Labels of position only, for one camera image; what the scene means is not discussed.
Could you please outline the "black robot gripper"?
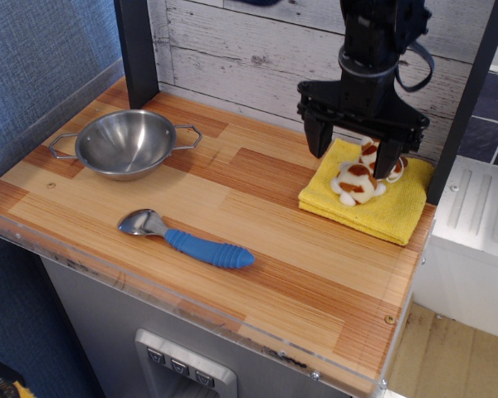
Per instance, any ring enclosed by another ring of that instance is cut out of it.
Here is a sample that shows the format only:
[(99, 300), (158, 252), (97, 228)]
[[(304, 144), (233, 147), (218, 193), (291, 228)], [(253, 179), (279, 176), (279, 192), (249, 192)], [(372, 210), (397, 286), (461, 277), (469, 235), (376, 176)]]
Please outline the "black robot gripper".
[(430, 120), (399, 97), (399, 55), (368, 66), (341, 51), (340, 80), (305, 80), (298, 84), (297, 112), (304, 122), (310, 153), (321, 158), (339, 126), (378, 140), (373, 176), (398, 180), (404, 172), (402, 152), (416, 152)]

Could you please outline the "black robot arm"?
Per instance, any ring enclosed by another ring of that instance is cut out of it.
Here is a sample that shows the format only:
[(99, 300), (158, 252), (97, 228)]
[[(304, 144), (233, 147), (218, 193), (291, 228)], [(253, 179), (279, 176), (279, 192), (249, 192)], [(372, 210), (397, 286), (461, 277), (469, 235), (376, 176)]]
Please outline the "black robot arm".
[(407, 50), (430, 68), (434, 61), (417, 39), (431, 17), (422, 1), (343, 1), (344, 44), (340, 80), (298, 84), (298, 113), (310, 152), (321, 158), (335, 126), (379, 140), (373, 175), (386, 178), (403, 153), (416, 152), (427, 116), (399, 97), (398, 62)]

